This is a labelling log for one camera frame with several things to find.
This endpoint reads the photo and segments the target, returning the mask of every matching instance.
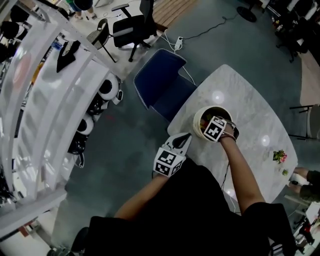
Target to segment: marble table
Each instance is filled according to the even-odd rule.
[[[220,143],[199,138],[193,131],[195,113],[206,106],[222,106],[239,129],[237,145],[248,162],[266,202],[271,203],[288,183],[298,164],[297,155],[283,124],[265,99],[228,65],[220,66],[199,85],[168,127],[168,133],[192,134],[188,156],[207,167],[222,184],[228,159]],[[284,150],[284,163],[273,161],[273,151]],[[288,170],[287,176],[282,171]],[[237,200],[230,170],[224,191]]]

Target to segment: person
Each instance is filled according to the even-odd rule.
[[[74,17],[78,20],[82,20],[82,10],[75,5],[74,0],[66,0],[66,2],[75,11]],[[94,20],[97,18],[97,15],[94,13],[94,8],[92,6],[87,11],[91,15],[91,19]]]
[[[233,134],[231,126],[226,129]],[[114,218],[93,216],[84,255],[108,250],[267,256],[273,242],[282,245],[285,256],[295,255],[297,247],[283,205],[265,202],[232,137],[222,137],[220,144],[229,160],[241,216],[230,211],[212,173],[188,158],[170,178],[156,175]]]
[[[320,202],[320,172],[308,170],[304,167],[296,167],[293,173],[305,178],[310,184],[300,185],[296,181],[291,181],[289,188],[299,194],[303,200]]]

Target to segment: black sleeve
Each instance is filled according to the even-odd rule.
[[[84,255],[118,254],[136,246],[137,229],[134,227],[133,222],[121,218],[92,217]]]
[[[282,245],[283,255],[295,255],[297,250],[295,238],[282,204],[257,202],[249,206],[242,217],[249,230],[257,233],[257,236],[253,237],[256,239],[268,237]]]

